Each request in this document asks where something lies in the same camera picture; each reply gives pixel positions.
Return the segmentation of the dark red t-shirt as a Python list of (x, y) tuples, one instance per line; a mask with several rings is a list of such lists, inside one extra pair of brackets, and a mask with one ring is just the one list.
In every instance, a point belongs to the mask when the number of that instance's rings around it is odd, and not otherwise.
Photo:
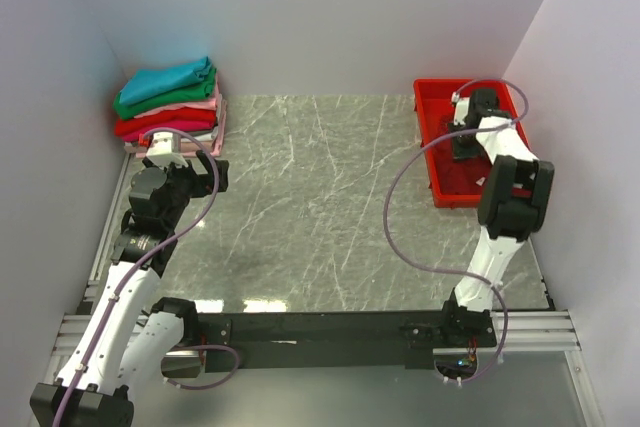
[(486, 155), (456, 162), (452, 139), (442, 141), (427, 151), (433, 160), (433, 178), (445, 196), (480, 195), (492, 167)]

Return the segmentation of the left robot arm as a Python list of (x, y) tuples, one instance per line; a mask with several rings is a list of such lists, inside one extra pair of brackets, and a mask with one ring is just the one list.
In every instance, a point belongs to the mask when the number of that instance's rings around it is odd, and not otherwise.
[(41, 426), (128, 426), (133, 397), (172, 349), (203, 343), (198, 312), (190, 300), (163, 297), (143, 307), (157, 289), (177, 246), (176, 227), (198, 198), (213, 200), (228, 188), (229, 163), (196, 154), (166, 167), (149, 159), (128, 192), (129, 207), (114, 241), (102, 295), (80, 341), (51, 383), (39, 383), (30, 407)]

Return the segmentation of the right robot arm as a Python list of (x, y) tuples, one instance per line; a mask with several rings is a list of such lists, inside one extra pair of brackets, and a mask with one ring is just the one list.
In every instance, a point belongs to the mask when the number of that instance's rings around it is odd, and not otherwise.
[(449, 130), (465, 133), (452, 140), (454, 158), (484, 154), (491, 164), (477, 207), (478, 244), (438, 324), (442, 340), (460, 346), (490, 331), (494, 290), (515, 254), (543, 225), (555, 168), (531, 152), (494, 89), (478, 88), (467, 97), (455, 92), (451, 102)]

